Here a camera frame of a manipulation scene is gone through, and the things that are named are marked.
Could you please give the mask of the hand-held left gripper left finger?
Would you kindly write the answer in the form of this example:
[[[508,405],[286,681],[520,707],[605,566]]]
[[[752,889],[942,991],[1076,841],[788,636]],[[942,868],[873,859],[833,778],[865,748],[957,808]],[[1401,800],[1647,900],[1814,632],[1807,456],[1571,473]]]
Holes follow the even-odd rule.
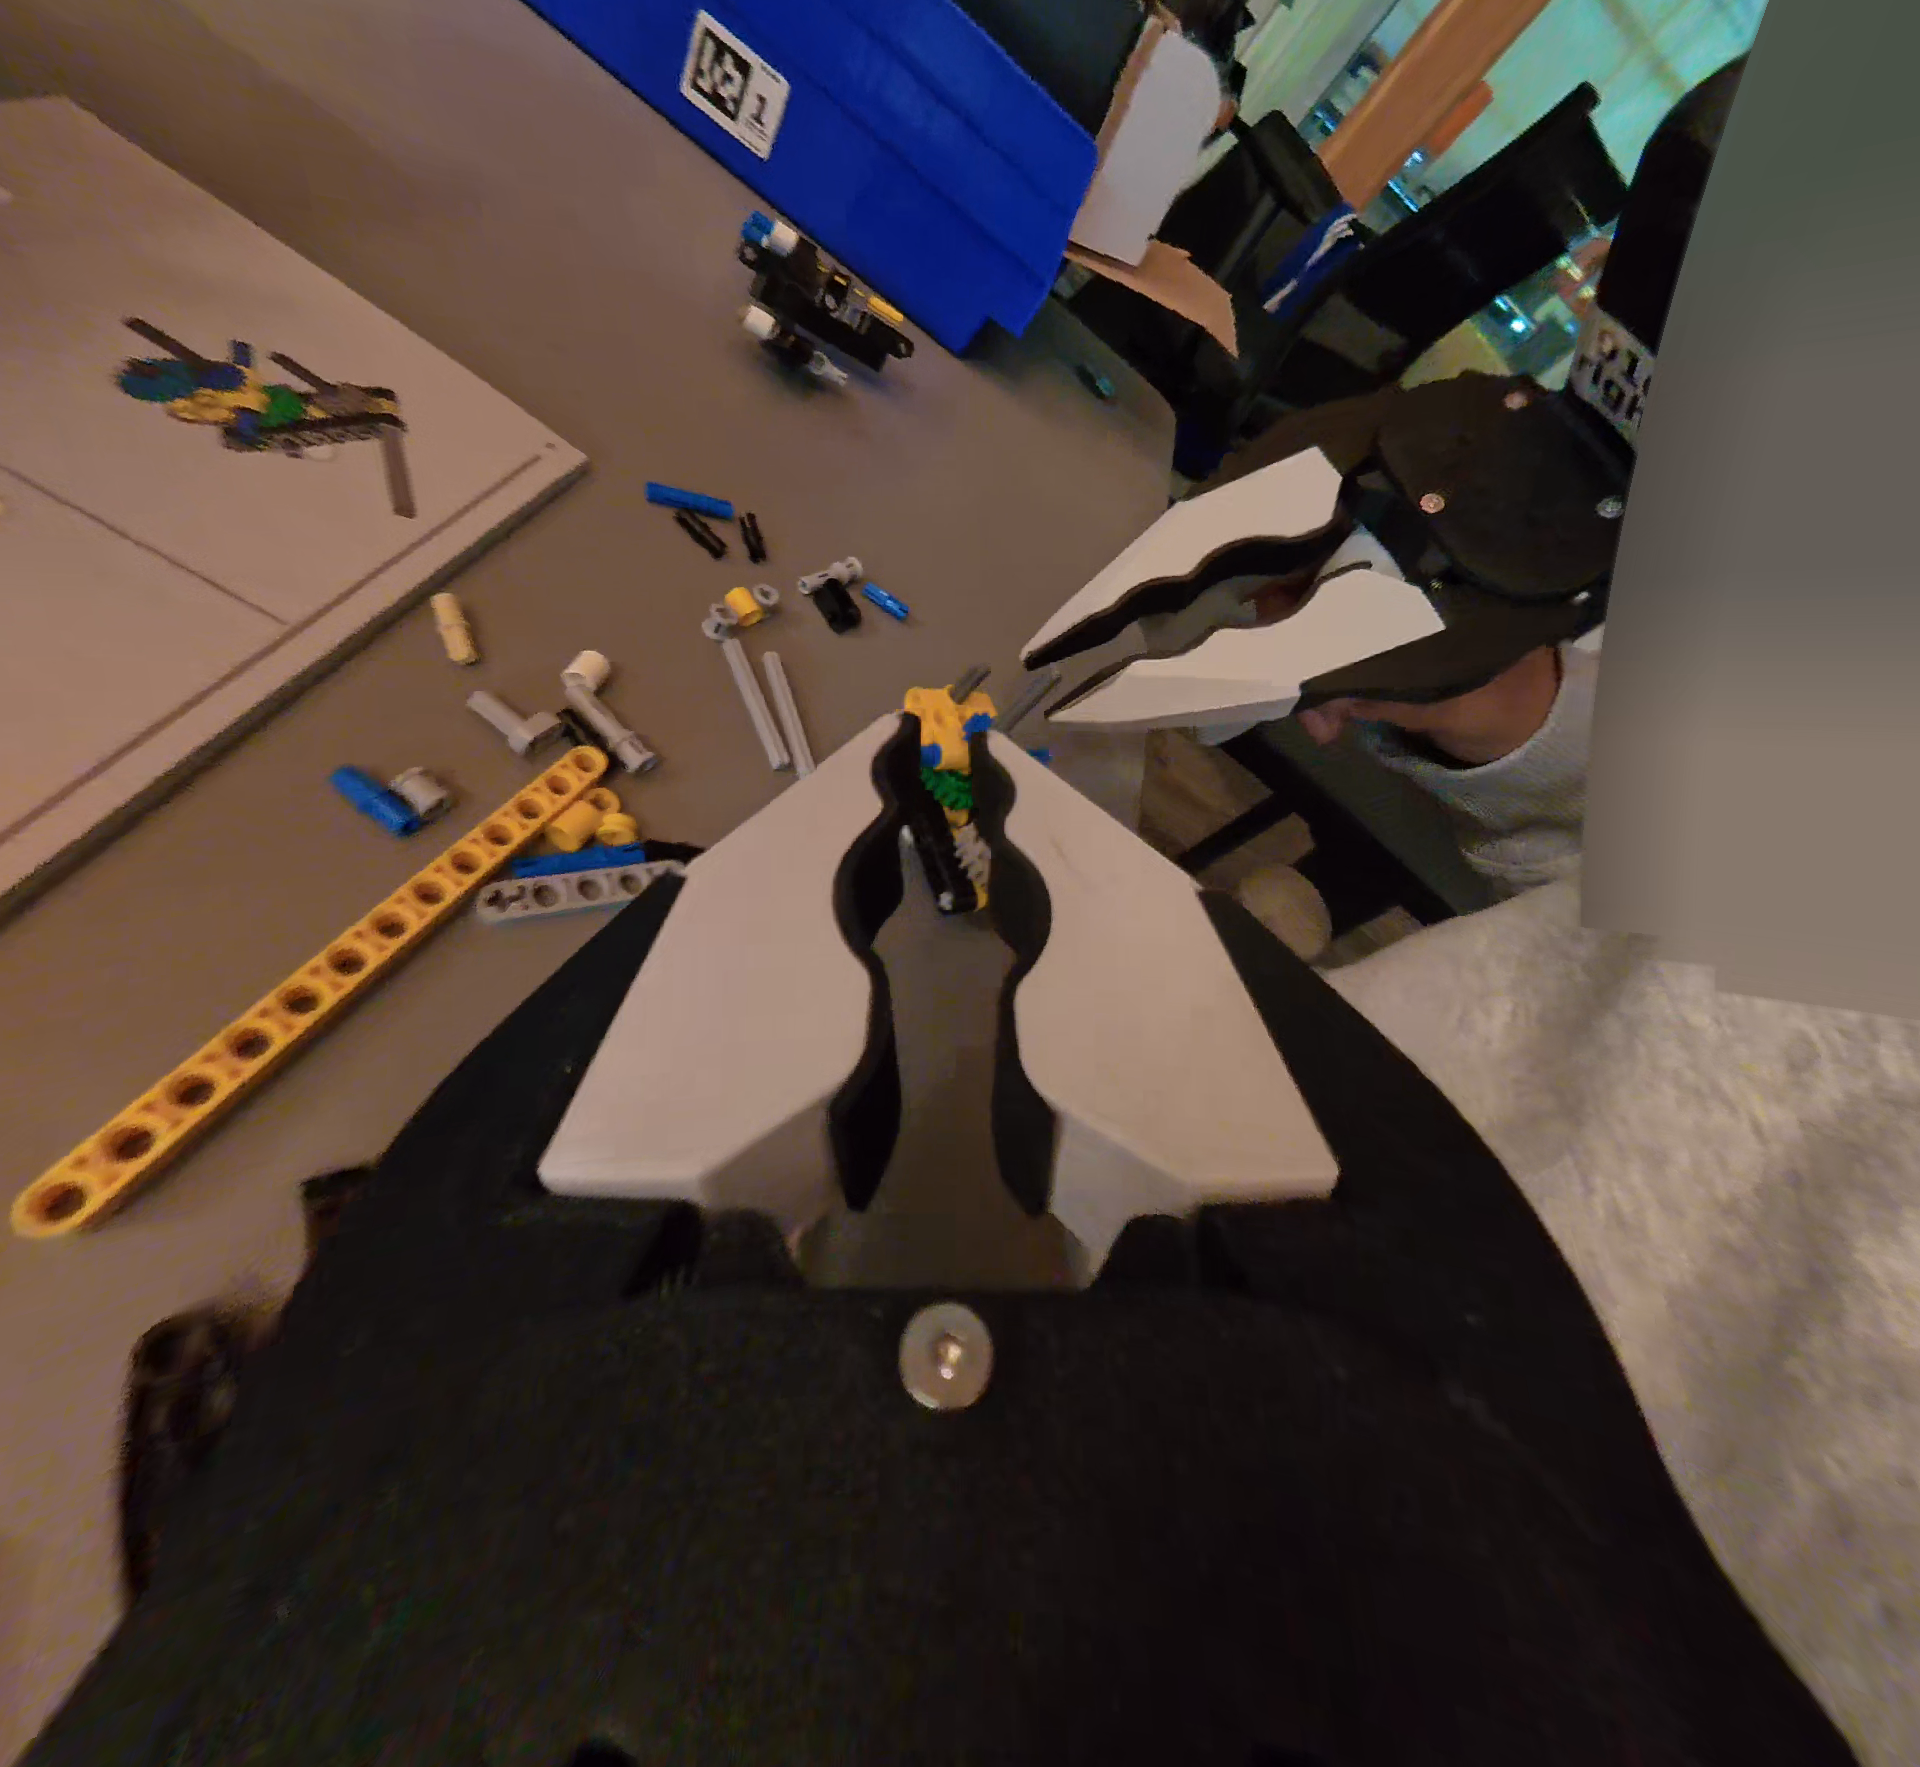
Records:
[[[677,882],[539,1167],[570,1198],[868,1209],[899,1140],[877,939],[918,727],[881,714]]]

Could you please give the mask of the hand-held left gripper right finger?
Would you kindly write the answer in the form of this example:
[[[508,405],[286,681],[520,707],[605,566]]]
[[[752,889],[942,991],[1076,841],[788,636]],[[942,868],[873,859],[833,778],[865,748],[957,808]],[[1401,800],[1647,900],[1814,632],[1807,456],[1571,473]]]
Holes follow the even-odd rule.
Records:
[[[1027,1215],[1323,1198],[1334,1153],[1195,882],[1000,732],[973,821],[1010,968],[992,1131]]]

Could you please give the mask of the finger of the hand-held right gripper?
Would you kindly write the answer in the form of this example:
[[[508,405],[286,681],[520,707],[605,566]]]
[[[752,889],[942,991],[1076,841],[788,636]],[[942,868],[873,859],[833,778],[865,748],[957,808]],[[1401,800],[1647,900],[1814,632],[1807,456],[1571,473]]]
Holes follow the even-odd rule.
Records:
[[[1019,664],[1040,671],[1217,589],[1316,568],[1347,528],[1340,497],[1342,470],[1304,449],[1169,507],[1039,628]]]
[[[1443,630],[1427,594],[1373,566],[1315,584],[1286,619],[1216,626],[1177,654],[1134,656],[1058,695],[1047,722],[1068,728],[1245,728],[1301,700],[1306,681]]]

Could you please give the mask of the yellow lego gear assembly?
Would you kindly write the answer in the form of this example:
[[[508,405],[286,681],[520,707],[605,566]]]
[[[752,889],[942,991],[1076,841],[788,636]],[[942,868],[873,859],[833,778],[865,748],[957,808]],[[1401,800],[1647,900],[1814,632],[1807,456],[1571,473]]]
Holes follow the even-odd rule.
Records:
[[[977,745],[996,730],[997,709],[975,670],[960,683],[913,686],[902,698],[903,714],[918,730],[916,780],[899,811],[899,846],[918,864],[932,908],[948,917],[966,916],[992,925],[1007,939],[1007,916],[996,910],[1001,885],[1019,888],[1019,861],[1004,838],[1004,805],[996,784],[981,780]],[[925,772],[919,735],[959,727],[970,741],[970,772]]]

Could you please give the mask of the person's right forearm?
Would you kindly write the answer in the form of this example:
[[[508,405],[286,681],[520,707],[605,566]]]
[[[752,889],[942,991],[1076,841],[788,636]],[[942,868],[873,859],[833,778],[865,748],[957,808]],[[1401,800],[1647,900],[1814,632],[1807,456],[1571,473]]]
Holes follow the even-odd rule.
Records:
[[[1358,725],[1358,742],[1389,772],[1438,800],[1468,864],[1507,898],[1577,870],[1600,656],[1559,654],[1559,689],[1542,725],[1498,762],[1448,765],[1389,725]]]

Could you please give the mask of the blue thin lego liftarm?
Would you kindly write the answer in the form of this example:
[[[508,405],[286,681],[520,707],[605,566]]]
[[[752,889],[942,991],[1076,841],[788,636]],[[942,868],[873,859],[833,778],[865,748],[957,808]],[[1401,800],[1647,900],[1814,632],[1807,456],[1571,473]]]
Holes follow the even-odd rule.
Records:
[[[537,852],[532,856],[514,859],[506,868],[506,878],[517,880],[537,880],[550,875],[563,875],[576,872],[597,872],[610,868],[643,868],[643,866],[683,866],[700,856],[707,849],[693,843],[664,843],[664,841],[640,841],[640,843],[589,843],[578,850],[561,852]]]

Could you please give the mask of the white grey lego connector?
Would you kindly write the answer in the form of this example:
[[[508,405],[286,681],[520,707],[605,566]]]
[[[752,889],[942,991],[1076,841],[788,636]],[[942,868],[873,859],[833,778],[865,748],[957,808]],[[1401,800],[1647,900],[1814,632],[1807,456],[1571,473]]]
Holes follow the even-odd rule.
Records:
[[[603,687],[612,675],[612,664],[597,650],[582,650],[563,668],[563,696],[574,713],[590,727],[605,745],[615,765],[625,773],[657,772],[659,753],[643,736],[622,722],[603,698]]]

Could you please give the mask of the blue lego connector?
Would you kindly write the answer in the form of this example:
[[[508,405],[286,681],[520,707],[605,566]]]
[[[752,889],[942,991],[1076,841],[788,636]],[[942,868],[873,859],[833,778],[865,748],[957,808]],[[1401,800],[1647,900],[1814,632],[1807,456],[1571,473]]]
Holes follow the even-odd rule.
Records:
[[[395,838],[408,838],[422,831],[416,805],[386,781],[352,765],[328,773],[329,788],[362,818]]]

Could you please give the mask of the long yellow lego beam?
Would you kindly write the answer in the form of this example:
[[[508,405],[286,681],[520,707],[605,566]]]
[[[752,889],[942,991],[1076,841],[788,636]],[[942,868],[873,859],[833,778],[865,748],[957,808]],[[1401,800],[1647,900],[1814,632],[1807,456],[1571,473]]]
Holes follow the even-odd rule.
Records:
[[[583,801],[606,772],[606,753],[579,745],[522,781],[29,1182],[11,1200],[11,1232],[32,1242],[63,1237],[122,1209]]]

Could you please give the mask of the black lego subassembly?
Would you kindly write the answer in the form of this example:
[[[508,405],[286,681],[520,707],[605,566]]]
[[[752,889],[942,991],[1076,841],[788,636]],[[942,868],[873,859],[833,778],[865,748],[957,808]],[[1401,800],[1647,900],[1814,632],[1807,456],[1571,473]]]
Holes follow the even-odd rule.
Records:
[[[751,276],[738,323],[786,373],[844,389],[913,357],[902,314],[791,222],[751,212],[736,261]]]

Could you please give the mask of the lego instruction booklet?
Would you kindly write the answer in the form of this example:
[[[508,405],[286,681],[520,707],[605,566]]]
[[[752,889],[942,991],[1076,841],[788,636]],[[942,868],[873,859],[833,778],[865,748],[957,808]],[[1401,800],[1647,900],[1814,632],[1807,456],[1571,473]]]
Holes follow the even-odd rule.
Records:
[[[586,456],[68,100],[2,119],[4,898],[482,551]],[[393,398],[243,451],[128,363]]]

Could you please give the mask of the person's right hand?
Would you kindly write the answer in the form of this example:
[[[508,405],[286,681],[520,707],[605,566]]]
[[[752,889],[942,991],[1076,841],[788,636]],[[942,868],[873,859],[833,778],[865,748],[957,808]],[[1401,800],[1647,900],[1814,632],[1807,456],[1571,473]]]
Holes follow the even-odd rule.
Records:
[[[1432,703],[1330,698],[1298,707],[1293,721],[1315,745],[1335,742],[1355,725],[1376,725],[1425,742],[1427,760],[1475,769],[1531,741],[1549,719],[1564,679],[1555,646],[1526,651],[1485,683]]]

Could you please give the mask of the cardboard box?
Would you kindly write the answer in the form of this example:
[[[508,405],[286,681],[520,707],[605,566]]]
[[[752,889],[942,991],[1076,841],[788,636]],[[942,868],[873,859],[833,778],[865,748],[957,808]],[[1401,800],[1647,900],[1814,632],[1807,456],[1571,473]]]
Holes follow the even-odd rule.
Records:
[[[1214,59],[1152,7],[1096,138],[1096,170],[1068,229],[1067,262],[1134,291],[1238,353],[1227,288],[1158,238],[1223,106]]]

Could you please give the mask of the wooden beam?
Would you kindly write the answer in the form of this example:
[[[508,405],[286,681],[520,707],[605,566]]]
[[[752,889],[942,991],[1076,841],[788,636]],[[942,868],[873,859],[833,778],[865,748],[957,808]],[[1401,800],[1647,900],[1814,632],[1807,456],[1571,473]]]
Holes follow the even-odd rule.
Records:
[[[1442,0],[1320,152],[1342,201],[1370,205],[1546,3]]]

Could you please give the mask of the blue plastic bin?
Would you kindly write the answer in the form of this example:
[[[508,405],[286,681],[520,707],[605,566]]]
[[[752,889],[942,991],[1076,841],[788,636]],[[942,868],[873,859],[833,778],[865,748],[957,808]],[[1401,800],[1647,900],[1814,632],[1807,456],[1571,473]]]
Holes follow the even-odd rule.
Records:
[[[518,0],[948,353],[1047,303],[1096,144],[950,0]]]

